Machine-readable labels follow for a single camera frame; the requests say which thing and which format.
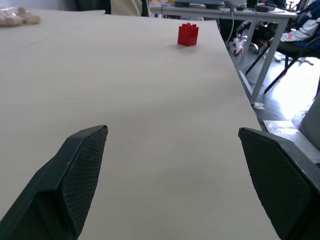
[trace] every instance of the gray floor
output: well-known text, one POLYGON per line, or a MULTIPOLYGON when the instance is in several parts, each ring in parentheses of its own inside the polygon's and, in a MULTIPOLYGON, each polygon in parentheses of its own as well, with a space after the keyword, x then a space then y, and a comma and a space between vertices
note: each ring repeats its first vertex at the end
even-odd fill
MULTIPOLYGON (((247 70, 250 63, 257 57, 257 54, 250 51, 243 65, 243 69, 247 70)), ((231 58, 234 65, 237 65, 241 57, 231 55, 231 58)), ((277 121, 291 120, 299 127, 305 112, 308 111, 313 102, 320 76, 320 61, 316 58, 308 58, 308 60, 314 63, 314 65, 311 66, 306 62, 296 62, 287 74, 278 81, 266 95, 263 95, 263 91, 281 73, 285 66, 284 60, 281 62, 272 61, 257 99, 257 102, 264 104, 265 110, 254 108, 258 119, 277 121)), ((252 86, 254 86, 257 81, 263 62, 264 58, 262 58, 247 75, 247 79, 252 86)))

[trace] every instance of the white cloth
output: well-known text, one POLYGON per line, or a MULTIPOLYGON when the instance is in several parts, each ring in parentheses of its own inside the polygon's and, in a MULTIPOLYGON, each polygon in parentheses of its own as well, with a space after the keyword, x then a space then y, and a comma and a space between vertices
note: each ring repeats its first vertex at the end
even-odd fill
POLYGON ((137 16, 142 15, 141 0, 110 0, 111 14, 123 16, 137 16))
POLYGON ((317 31, 320 23, 320 17, 317 20, 311 20, 303 24, 299 30, 284 33, 281 42, 300 42, 310 39, 317 31))

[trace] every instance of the background desk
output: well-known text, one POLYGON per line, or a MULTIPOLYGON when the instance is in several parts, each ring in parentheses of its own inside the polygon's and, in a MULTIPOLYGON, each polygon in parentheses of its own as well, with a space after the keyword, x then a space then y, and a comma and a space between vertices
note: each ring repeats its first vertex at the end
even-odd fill
POLYGON ((40 14, 0 28, 0 217, 66 137, 107 124, 80 240, 278 239, 237 136, 259 124, 216 24, 182 47, 177 20, 40 14))
MULTIPOLYGON (((150 8, 153 14, 195 16, 195 17, 205 17, 205 18, 213 18, 213 19, 232 19, 232 14, 228 8, 206 9, 205 6, 201 6, 201 5, 190 5, 190 7, 175 7, 175 6, 162 7, 160 5, 152 5, 150 6, 150 8)), ((234 19, 243 20, 243 21, 250 20, 252 22, 248 32, 247 42, 242 50, 241 63, 237 66, 240 79, 243 82, 243 85, 247 89, 247 94, 249 95, 249 99, 252 104, 256 101, 258 97, 258 94, 261 90, 261 87, 267 75, 268 69, 270 67, 271 61, 273 59, 273 56, 275 55, 281 36, 285 31, 285 28, 288 24, 289 19, 296 18, 296 17, 297 17, 297 14, 292 12, 269 13, 269 12, 256 12, 248 9, 244 11, 237 11, 237 10, 234 11, 234 19), (257 79, 256 85, 254 89, 252 89, 250 84, 247 81, 246 76, 242 71, 242 66, 246 59, 257 22, 278 23, 278 27, 275 32, 269 52, 264 61, 260 75, 257 79)))

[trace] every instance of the metal table leg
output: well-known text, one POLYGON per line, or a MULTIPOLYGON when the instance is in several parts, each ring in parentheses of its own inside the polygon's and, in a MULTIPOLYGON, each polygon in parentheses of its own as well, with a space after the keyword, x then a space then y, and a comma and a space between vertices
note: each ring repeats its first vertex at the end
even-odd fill
POLYGON ((244 62, 245 62, 245 59, 246 59, 246 56, 247 56, 247 53, 248 53, 248 50, 249 50, 249 47, 250 47, 251 40, 252 40, 252 37, 253 37, 254 32, 255 32, 256 23, 257 23, 256 20, 253 20, 251 22, 251 25, 250 25, 250 28, 249 28, 249 32, 248 32, 248 36, 247 36, 247 39, 246 39, 246 43, 244 45, 244 48, 242 49, 241 62, 237 66, 238 69, 241 69, 243 64, 244 64, 244 62))
POLYGON ((275 35, 273 37, 272 40, 272 44, 269 48, 269 53, 266 56, 266 59, 264 61, 263 67, 261 69, 261 72, 259 74, 258 80, 256 82, 255 88, 253 90, 253 93, 250 97, 250 102, 251 104, 253 104, 255 102, 255 100, 257 99, 259 92, 261 90, 262 84, 264 83, 265 77, 267 75, 267 72, 269 70, 270 64, 272 62, 272 59, 275 55, 275 52, 278 48, 278 45, 280 43, 280 39, 282 34, 284 33, 287 23, 288 23, 289 19, 283 19, 281 20, 281 22, 279 22, 278 27, 276 29, 275 35))

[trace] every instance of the table surface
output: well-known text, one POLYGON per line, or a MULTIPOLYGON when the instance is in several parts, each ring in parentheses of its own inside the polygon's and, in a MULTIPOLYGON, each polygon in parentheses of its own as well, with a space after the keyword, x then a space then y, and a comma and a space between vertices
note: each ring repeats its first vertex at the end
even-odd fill
MULTIPOLYGON (((161 11, 175 11, 175 12, 183 12, 190 13, 191 15, 194 13, 198 14, 229 14, 229 8, 218 8, 218 9, 208 9, 206 6, 202 4, 190 4, 190 7, 176 7, 176 6, 161 6, 161 5, 151 5, 151 12, 157 13, 161 11)), ((235 16, 257 16, 259 18, 279 18, 279 19, 288 19, 288 18, 297 18, 297 14, 294 12, 282 11, 282 12, 258 12, 250 9, 245 9, 243 11, 234 10, 235 16)))
POLYGON ((39 11, 0 28, 0 217, 71 134, 107 124, 80 240, 277 240, 239 127, 259 128, 215 21, 39 11))

